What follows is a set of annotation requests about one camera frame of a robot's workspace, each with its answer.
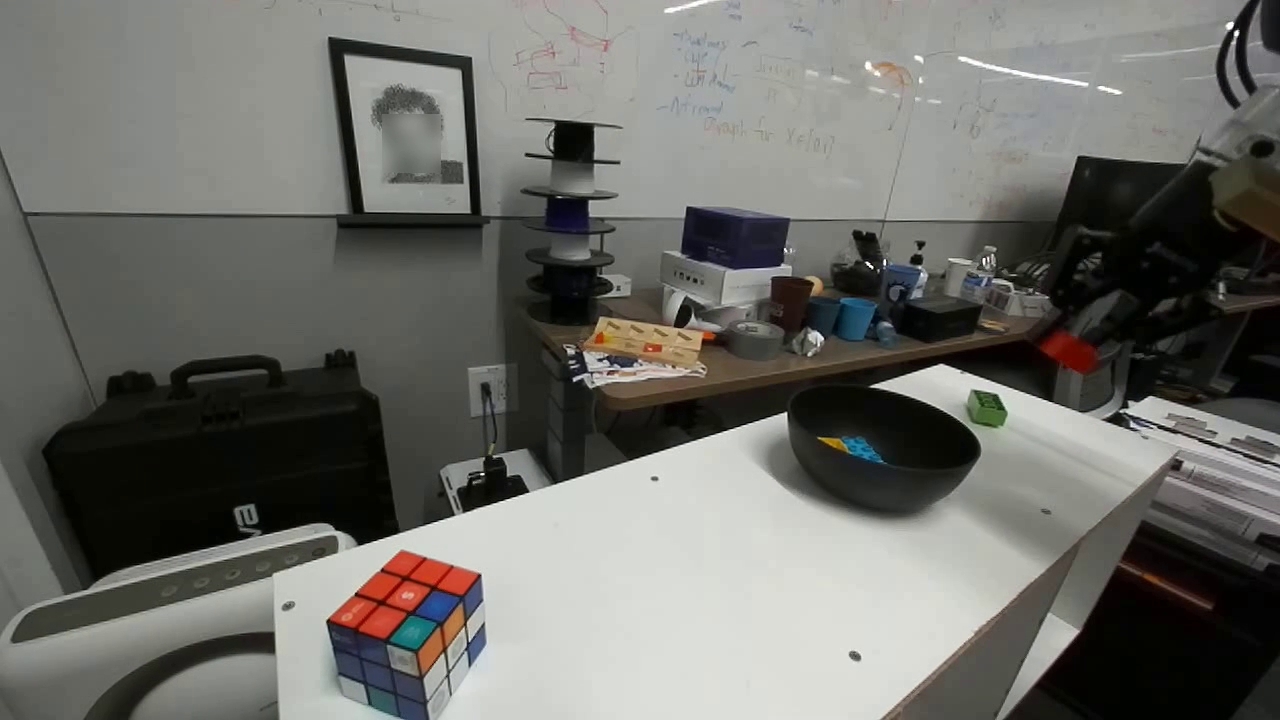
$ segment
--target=black box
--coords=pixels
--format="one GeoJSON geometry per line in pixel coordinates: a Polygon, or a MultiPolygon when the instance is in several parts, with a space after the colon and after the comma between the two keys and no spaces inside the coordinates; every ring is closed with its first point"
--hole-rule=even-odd
{"type": "Polygon", "coordinates": [[[898,312],[898,332],[911,341],[949,341],[978,332],[981,302],[954,300],[954,296],[924,296],[898,312]]]}
{"type": "Polygon", "coordinates": [[[98,576],[297,524],[396,533],[381,405],[353,353],[309,371],[198,359],[173,386],[112,375],[110,405],[60,428],[43,458],[98,576]]]}
{"type": "Polygon", "coordinates": [[[723,268],[777,268],[787,261],[787,227],[785,214],[688,208],[679,252],[723,268]]]}

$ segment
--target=wall outlet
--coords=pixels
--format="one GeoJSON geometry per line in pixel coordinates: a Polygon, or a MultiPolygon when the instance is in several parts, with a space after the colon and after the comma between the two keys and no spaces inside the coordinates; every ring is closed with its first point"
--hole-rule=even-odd
{"type": "Polygon", "coordinates": [[[471,415],[485,415],[485,395],[479,385],[487,385],[494,390],[494,411],[509,411],[509,365],[471,365],[469,366],[469,398],[471,398],[471,415]]]}
{"type": "Polygon", "coordinates": [[[601,280],[610,285],[603,296],[634,296],[634,275],[623,275],[623,272],[601,272],[601,280]]]}

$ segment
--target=colorful cube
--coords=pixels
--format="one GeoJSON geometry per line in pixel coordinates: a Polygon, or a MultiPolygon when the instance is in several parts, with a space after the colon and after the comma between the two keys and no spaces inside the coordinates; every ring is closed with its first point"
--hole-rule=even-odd
{"type": "Polygon", "coordinates": [[[485,651],[479,576],[396,552],[328,614],[335,688],[406,720],[435,720],[485,651]]]}

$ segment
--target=black bag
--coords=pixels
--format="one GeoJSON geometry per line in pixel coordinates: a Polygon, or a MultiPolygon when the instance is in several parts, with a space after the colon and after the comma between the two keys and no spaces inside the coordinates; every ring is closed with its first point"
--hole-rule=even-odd
{"type": "Polygon", "coordinates": [[[98,576],[297,524],[396,533],[381,405],[353,353],[314,371],[198,359],[173,386],[112,375],[110,405],[60,428],[43,458],[98,576]]]}

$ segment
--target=white desk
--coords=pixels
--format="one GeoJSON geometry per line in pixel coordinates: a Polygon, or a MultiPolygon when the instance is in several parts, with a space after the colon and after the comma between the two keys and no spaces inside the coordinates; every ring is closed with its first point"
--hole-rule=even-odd
{"type": "MultiPolygon", "coordinates": [[[[884,386],[966,421],[998,385],[927,366],[884,386]]],[[[832,505],[773,415],[291,568],[280,710],[373,714],[335,694],[323,614],[415,547],[487,585],[487,654],[447,720],[998,714],[1070,649],[1172,464],[998,390],[1011,421],[978,428],[981,464],[924,515],[832,505]]]]}

